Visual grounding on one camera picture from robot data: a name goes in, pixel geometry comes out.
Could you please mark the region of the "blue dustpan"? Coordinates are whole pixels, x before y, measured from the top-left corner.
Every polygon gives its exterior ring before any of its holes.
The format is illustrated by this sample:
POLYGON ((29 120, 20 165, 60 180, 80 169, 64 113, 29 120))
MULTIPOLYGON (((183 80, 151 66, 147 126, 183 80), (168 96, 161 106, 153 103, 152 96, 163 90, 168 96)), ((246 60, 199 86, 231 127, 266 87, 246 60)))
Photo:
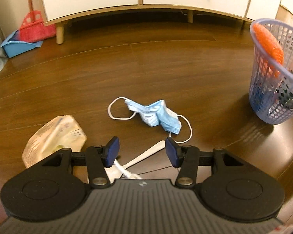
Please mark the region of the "blue dustpan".
POLYGON ((22 53, 28 52, 35 48, 40 48, 43 41, 38 41, 34 43, 21 41, 19 39, 19 31, 13 31, 2 43, 1 47, 6 52, 8 58, 13 58, 22 53))

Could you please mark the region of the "beige snack bag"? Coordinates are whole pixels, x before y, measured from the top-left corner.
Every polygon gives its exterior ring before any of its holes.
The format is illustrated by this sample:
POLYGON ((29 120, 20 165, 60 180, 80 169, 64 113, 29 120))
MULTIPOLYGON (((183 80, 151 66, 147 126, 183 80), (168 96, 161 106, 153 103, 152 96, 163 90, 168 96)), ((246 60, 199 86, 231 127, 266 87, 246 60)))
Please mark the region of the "beige snack bag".
POLYGON ((28 140, 22 161, 29 168, 61 148, 80 152, 86 140, 87 136, 73 116, 57 116, 28 140))

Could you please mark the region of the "clear plastic water bottle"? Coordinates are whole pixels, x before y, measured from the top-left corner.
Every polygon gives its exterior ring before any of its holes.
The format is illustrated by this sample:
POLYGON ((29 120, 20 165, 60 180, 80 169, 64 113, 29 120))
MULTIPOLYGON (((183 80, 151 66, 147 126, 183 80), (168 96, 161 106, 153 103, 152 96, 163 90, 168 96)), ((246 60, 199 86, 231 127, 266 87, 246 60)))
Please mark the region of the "clear plastic water bottle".
POLYGON ((293 75, 293 70, 286 73, 280 72, 280 82, 277 86, 277 104, 282 108, 293 110, 293 81, 289 74, 293 75))

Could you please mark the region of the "beige pedal trash bin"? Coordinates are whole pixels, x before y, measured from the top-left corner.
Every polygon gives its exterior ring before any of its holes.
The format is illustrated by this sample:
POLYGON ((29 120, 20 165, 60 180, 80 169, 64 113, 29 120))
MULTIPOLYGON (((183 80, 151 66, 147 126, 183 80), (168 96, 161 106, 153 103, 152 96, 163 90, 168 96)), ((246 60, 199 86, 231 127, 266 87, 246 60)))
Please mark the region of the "beige pedal trash bin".
POLYGON ((279 21, 282 21, 288 25, 293 24, 293 13, 283 7, 282 5, 279 6, 277 14, 276 14, 276 19, 279 21))

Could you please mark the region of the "white toothbrush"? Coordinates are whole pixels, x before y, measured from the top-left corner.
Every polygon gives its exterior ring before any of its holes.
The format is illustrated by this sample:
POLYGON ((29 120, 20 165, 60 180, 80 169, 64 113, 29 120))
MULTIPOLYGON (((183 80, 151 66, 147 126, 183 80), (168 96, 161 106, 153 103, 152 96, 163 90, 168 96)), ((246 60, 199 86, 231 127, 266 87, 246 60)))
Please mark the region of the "white toothbrush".
POLYGON ((131 173, 131 172, 127 171, 117 160, 114 161, 113 166, 115 166, 128 179, 135 179, 135 180, 142 179, 142 177, 140 177, 138 174, 131 173))

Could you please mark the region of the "red broom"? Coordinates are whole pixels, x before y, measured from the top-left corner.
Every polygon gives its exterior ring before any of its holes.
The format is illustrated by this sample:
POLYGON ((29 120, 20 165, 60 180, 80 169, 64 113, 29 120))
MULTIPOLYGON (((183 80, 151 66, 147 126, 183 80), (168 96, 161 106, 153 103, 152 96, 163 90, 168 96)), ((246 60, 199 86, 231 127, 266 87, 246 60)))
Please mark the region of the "red broom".
POLYGON ((28 1, 29 12, 24 17, 19 28, 19 39, 24 42, 34 43, 56 36, 54 24, 45 26, 41 11, 34 10, 33 1, 28 1))

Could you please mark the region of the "blue surgical face mask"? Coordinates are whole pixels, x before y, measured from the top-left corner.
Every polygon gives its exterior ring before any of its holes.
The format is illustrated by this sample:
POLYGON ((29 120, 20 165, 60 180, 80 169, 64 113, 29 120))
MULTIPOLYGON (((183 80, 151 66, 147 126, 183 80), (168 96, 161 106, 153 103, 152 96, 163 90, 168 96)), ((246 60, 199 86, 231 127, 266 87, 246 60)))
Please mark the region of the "blue surgical face mask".
POLYGON ((141 117, 142 121, 148 126, 155 127, 160 125, 166 132, 169 133, 169 137, 171 137, 172 134, 178 135, 180 133, 182 123, 179 119, 181 118, 188 125, 189 137, 184 141, 177 141, 177 143, 187 143, 193 137, 193 128, 189 120, 185 116, 177 114, 169 109, 163 99, 145 106, 129 98, 118 97, 109 104, 107 108, 107 113, 111 119, 118 121, 129 121, 133 119, 136 114, 138 114, 141 117), (112 105, 121 99, 127 105, 128 110, 132 112, 130 117, 116 117, 112 114, 112 105))

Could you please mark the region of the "white plastic spoon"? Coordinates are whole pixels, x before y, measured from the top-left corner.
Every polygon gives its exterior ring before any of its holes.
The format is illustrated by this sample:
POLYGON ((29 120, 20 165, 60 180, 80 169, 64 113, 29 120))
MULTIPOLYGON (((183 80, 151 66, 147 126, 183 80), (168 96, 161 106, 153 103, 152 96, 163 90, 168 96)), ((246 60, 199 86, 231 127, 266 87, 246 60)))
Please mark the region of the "white plastic spoon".
MULTIPOLYGON (((148 157, 152 156, 153 154, 159 152, 160 150, 163 150, 165 147, 165 141, 159 141, 157 144, 150 147, 148 150, 144 151, 142 154, 138 155, 133 160, 129 161, 125 165, 122 165, 126 170, 130 168, 131 166, 144 161, 148 157)), ((112 165, 110 168, 105 168, 106 174, 109 178, 110 183, 113 183, 116 179, 120 179, 123 174, 112 165)))

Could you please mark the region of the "blue white milk carton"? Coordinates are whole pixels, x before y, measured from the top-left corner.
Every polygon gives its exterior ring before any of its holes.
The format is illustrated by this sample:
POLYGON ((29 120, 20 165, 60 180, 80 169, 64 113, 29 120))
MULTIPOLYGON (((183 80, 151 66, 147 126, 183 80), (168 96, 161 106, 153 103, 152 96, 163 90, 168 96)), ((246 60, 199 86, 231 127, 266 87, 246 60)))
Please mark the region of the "blue white milk carton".
POLYGON ((254 112, 263 111, 271 103, 274 92, 269 89, 262 89, 257 83, 254 83, 252 90, 249 92, 249 101, 254 112))

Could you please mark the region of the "lavender plastic waste basket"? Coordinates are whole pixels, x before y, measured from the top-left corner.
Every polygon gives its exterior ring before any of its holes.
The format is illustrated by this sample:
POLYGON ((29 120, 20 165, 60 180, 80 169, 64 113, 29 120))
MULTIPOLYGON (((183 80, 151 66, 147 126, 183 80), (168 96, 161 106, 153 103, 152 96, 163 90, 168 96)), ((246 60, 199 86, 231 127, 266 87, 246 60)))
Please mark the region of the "lavender plastic waste basket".
POLYGON ((254 64, 249 102, 264 122, 277 125, 293 117, 293 27, 276 19, 250 26, 254 64))

